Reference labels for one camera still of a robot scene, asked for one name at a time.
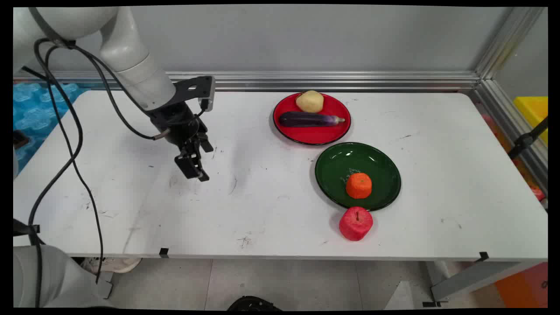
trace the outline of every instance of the black object on floor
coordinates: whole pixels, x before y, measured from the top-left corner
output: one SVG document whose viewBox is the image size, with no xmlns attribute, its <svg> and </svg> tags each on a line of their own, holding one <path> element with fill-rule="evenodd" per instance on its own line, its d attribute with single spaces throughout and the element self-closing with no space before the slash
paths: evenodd
<svg viewBox="0 0 560 315">
<path fill-rule="evenodd" d="M 19 149 L 26 145 L 29 142 L 29 138 L 21 131 L 21 130 L 14 130 L 13 131 L 13 148 Z"/>
<path fill-rule="evenodd" d="M 250 295 L 237 299 L 228 309 L 228 311 L 257 311 L 257 312 L 281 312 L 282 310 L 275 307 L 274 304 L 267 302 L 261 298 L 252 297 Z"/>
</svg>

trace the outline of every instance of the potato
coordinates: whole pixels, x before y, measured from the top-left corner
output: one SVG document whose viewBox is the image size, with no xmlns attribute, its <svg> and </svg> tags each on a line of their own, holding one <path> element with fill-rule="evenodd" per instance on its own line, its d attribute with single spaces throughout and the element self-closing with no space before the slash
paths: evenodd
<svg viewBox="0 0 560 315">
<path fill-rule="evenodd" d="M 307 91 L 296 99 L 296 105 L 308 113 L 318 113 L 323 110 L 323 95 L 316 91 Z"/>
</svg>

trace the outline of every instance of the metal frame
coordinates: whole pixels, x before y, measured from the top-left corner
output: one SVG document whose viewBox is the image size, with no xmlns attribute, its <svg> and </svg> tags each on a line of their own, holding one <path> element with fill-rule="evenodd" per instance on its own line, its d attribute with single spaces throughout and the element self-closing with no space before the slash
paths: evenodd
<svg viewBox="0 0 560 315">
<path fill-rule="evenodd" d="M 95 71 L 54 72 L 62 83 L 83 84 L 92 89 L 104 89 Z M 167 72 L 173 82 L 197 76 L 214 76 L 217 91 L 418 91 L 418 92 L 467 92 L 479 82 L 473 71 L 364 71 L 364 72 Z M 109 85 L 119 89 L 108 74 Z M 41 83 L 25 72 L 14 80 Z"/>
<path fill-rule="evenodd" d="M 510 53 L 525 38 L 535 21 L 543 12 L 543 7 L 514 7 L 506 17 L 502 27 L 488 46 L 475 68 L 482 80 L 491 80 L 502 68 Z"/>
<path fill-rule="evenodd" d="M 527 120 L 495 80 L 483 80 L 473 91 L 510 143 L 532 130 Z M 540 138 L 519 156 L 548 196 L 548 147 Z"/>
</svg>

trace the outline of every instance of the orange object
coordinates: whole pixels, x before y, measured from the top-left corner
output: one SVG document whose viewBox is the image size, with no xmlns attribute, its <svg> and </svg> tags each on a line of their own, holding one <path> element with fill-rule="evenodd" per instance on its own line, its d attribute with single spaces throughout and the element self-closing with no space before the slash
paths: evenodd
<svg viewBox="0 0 560 315">
<path fill-rule="evenodd" d="M 371 179 L 366 173 L 350 175 L 346 182 L 346 193 L 354 199 L 364 199 L 371 195 Z"/>
</svg>

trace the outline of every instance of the white robotic arm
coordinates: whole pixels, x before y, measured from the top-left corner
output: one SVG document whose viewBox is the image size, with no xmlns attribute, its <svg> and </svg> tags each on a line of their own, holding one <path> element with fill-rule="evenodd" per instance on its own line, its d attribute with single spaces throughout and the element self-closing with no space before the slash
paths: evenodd
<svg viewBox="0 0 560 315">
<path fill-rule="evenodd" d="M 142 44 L 129 7 L 43 7 L 37 11 L 66 40 L 101 30 L 100 58 L 143 109 L 157 109 L 175 95 L 175 86 Z M 44 37 L 28 8 L 13 9 L 14 73 L 33 58 L 34 42 Z"/>
<path fill-rule="evenodd" d="M 66 41 L 100 30 L 100 59 L 156 128 L 160 132 L 167 131 L 166 139 L 181 152 L 175 162 L 183 174 L 201 181 L 209 179 L 202 169 L 199 152 L 199 146 L 206 152 L 213 150 L 206 136 L 207 128 L 185 101 L 198 98 L 203 112 L 212 110 L 213 77 L 172 83 L 142 44 L 129 7 L 14 8 L 13 73 L 33 59 L 34 43 L 48 37 L 49 29 Z"/>
</svg>

